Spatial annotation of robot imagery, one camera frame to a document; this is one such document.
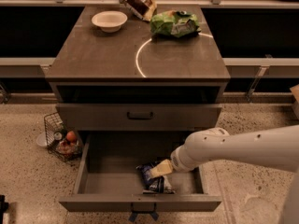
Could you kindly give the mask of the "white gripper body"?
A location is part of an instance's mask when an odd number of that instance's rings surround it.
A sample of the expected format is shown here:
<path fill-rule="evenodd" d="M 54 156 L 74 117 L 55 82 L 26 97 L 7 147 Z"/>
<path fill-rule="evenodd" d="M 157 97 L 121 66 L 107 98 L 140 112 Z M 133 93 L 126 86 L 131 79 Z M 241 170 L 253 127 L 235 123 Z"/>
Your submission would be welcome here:
<path fill-rule="evenodd" d="M 171 153 L 170 159 L 178 172 L 189 172 L 194 169 L 194 160 L 189 157 L 185 147 L 176 148 Z"/>

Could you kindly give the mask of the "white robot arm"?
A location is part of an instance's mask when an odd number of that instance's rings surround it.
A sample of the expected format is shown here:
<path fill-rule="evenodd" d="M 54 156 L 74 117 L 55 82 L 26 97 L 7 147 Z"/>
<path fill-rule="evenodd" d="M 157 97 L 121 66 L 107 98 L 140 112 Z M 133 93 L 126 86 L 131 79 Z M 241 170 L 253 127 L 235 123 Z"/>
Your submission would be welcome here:
<path fill-rule="evenodd" d="M 208 161 L 239 161 L 293 172 L 294 178 L 278 224 L 299 223 L 299 126 L 230 135 L 212 128 L 188 135 L 149 173 L 152 178 L 188 172 Z"/>

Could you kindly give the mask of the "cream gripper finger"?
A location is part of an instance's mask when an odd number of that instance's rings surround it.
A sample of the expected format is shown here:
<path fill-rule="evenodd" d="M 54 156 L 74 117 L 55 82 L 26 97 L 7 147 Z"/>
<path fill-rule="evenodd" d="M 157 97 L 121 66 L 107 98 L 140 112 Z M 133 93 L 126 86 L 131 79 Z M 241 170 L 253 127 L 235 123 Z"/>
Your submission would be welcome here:
<path fill-rule="evenodd" d="M 151 178 L 157 178 L 163 175 L 169 175 L 174 171 L 172 163 L 170 160 L 161 161 L 157 166 L 149 170 L 149 175 Z"/>

